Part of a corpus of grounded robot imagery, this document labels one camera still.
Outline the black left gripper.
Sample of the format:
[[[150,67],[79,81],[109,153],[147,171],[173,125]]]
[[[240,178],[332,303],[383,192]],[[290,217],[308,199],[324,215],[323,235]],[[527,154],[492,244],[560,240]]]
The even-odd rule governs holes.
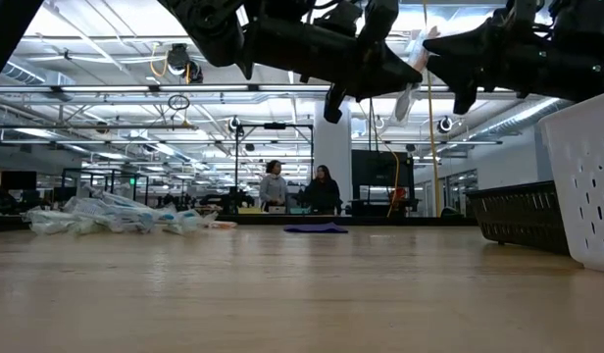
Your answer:
[[[357,102],[409,91],[422,74],[385,43],[398,15],[395,1],[370,1],[360,8],[335,1],[307,23],[313,1],[160,0],[214,67],[236,65],[246,78],[255,65],[327,81],[325,118],[335,124],[342,100]]]

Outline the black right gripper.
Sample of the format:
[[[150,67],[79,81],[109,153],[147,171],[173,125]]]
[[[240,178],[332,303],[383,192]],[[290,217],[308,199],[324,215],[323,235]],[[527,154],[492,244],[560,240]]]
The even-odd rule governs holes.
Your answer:
[[[535,20],[543,1],[509,1],[478,27],[426,39],[427,69],[455,94],[454,112],[465,114],[477,92],[496,88],[580,102],[596,95],[596,54],[588,38],[594,1],[553,1],[552,23]],[[456,55],[458,60],[438,56]]]

